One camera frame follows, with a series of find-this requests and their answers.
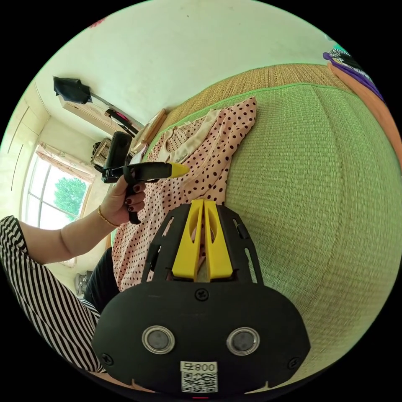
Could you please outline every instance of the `tree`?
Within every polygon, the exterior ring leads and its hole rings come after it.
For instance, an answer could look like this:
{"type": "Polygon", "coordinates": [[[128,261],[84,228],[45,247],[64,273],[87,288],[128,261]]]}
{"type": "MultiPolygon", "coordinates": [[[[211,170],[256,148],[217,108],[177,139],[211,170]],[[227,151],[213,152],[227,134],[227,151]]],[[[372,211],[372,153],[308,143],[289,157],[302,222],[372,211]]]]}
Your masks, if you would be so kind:
{"type": "MultiPolygon", "coordinates": [[[[69,212],[75,216],[80,213],[82,200],[87,190],[86,184],[77,178],[61,178],[56,183],[54,192],[54,204],[63,211],[69,212]]],[[[66,214],[66,217],[72,222],[75,218],[66,214]]]]}

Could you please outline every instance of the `woman's hand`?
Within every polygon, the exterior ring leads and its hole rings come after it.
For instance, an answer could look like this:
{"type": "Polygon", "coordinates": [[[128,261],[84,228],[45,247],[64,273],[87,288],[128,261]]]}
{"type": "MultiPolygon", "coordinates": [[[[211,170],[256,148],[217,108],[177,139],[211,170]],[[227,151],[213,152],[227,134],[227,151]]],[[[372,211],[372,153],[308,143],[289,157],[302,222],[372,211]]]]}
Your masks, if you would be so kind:
{"type": "Polygon", "coordinates": [[[135,185],[134,191],[136,193],[126,198],[127,186],[124,176],[121,176],[100,205],[100,213],[114,225],[128,222],[129,211],[139,212],[145,207],[145,184],[135,185]]]}

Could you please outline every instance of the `sticker with text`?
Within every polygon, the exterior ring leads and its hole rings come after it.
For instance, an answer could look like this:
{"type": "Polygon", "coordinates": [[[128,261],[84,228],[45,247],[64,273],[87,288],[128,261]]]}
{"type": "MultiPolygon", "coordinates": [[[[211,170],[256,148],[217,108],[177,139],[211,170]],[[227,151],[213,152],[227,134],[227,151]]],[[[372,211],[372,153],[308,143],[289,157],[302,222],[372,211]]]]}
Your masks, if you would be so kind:
{"type": "Polygon", "coordinates": [[[218,392],[218,363],[215,361],[181,361],[182,392],[218,392]]]}

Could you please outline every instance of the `gold bracelet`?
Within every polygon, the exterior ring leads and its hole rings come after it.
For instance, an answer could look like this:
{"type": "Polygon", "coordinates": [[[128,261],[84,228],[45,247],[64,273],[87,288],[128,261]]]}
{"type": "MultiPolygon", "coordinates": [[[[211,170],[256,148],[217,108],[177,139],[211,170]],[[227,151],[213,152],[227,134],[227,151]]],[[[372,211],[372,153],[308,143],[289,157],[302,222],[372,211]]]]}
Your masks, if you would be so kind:
{"type": "Polygon", "coordinates": [[[99,207],[98,207],[98,215],[102,218],[102,220],[104,220],[104,221],[105,221],[107,224],[109,224],[110,226],[113,226],[113,227],[120,227],[120,225],[115,225],[114,223],[109,222],[109,221],[102,215],[100,208],[101,208],[101,207],[99,206],[99,207]]]}

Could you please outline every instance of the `window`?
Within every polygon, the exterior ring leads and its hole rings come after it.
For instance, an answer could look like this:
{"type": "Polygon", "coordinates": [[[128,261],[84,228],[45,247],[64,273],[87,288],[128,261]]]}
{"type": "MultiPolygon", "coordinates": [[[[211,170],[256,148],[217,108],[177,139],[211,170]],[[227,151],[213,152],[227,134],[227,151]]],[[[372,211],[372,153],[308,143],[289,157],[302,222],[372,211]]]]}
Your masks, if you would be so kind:
{"type": "Polygon", "coordinates": [[[81,217],[90,184],[34,156],[28,170],[24,221],[41,229],[61,229],[81,217]]]}

